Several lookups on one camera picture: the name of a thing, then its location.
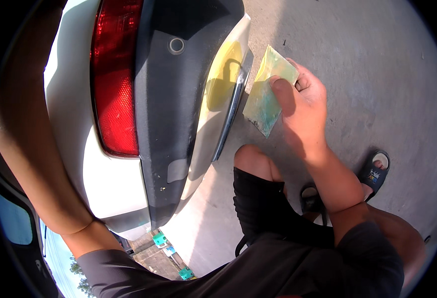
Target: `hand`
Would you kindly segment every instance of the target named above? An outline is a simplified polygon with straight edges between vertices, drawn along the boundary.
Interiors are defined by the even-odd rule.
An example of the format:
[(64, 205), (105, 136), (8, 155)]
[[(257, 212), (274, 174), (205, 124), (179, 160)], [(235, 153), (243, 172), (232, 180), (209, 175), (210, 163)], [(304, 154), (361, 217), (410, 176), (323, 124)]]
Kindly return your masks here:
[(326, 88), (308, 69), (287, 58), (300, 73), (295, 86), (274, 75), (271, 89), (281, 105), (285, 140), (305, 162), (326, 148)]

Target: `white car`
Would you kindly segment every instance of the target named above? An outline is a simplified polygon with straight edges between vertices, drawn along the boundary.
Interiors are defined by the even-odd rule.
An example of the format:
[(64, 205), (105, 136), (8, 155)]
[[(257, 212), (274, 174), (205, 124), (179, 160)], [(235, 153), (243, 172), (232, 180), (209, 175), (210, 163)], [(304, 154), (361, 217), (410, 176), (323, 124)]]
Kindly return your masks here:
[(69, 0), (44, 71), (67, 173), (130, 240), (178, 213), (223, 148), (253, 54), (241, 0)]

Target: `red tail light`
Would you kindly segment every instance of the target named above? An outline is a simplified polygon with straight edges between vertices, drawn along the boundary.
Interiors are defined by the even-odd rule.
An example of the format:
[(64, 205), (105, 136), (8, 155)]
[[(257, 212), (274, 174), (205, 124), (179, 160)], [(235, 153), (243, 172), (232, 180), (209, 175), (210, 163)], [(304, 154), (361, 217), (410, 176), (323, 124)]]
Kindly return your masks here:
[(91, 93), (105, 151), (138, 156), (134, 59), (143, 0), (103, 0), (91, 45)]

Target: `sky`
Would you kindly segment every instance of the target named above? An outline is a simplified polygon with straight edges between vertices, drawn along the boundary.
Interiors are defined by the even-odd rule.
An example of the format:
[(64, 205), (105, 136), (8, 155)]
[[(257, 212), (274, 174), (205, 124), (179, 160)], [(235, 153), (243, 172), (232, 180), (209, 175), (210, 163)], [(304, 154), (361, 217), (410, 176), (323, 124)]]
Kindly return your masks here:
[(43, 253), (46, 250), (46, 262), (53, 273), (58, 288), (66, 298), (83, 298), (86, 294), (78, 289), (81, 277), (70, 271), (72, 253), (66, 246), (60, 235), (46, 229), (46, 241), (44, 240), (45, 224), (41, 221), (41, 234), (43, 237)]

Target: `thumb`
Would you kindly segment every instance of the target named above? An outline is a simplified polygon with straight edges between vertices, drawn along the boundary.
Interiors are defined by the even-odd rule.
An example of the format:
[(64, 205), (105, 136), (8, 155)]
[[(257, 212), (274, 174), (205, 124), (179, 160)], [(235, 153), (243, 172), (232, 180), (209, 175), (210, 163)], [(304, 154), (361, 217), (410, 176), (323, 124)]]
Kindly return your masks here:
[(281, 79), (277, 75), (270, 77), (269, 84), (278, 103), (281, 106), (283, 116), (288, 117), (293, 115), (296, 109), (296, 89), (290, 84), (290, 82), (285, 79)]

